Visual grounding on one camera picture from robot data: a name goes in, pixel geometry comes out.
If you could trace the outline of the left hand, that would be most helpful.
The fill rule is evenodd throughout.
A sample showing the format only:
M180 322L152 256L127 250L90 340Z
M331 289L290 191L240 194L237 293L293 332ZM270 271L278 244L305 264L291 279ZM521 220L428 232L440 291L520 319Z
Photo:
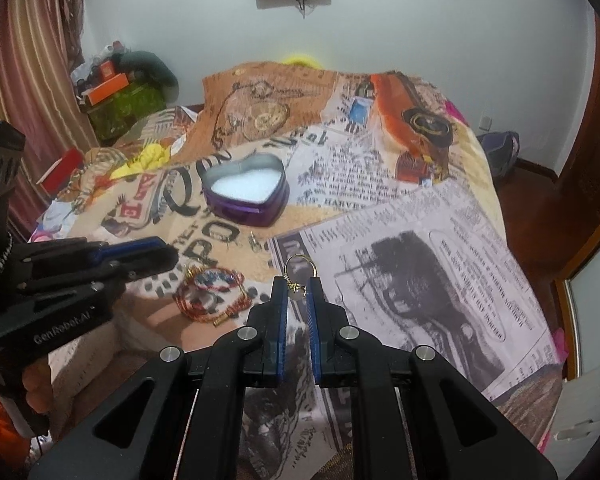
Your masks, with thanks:
M53 407L54 394L46 358L37 360L23 371L22 384L30 408L38 414L47 414Z

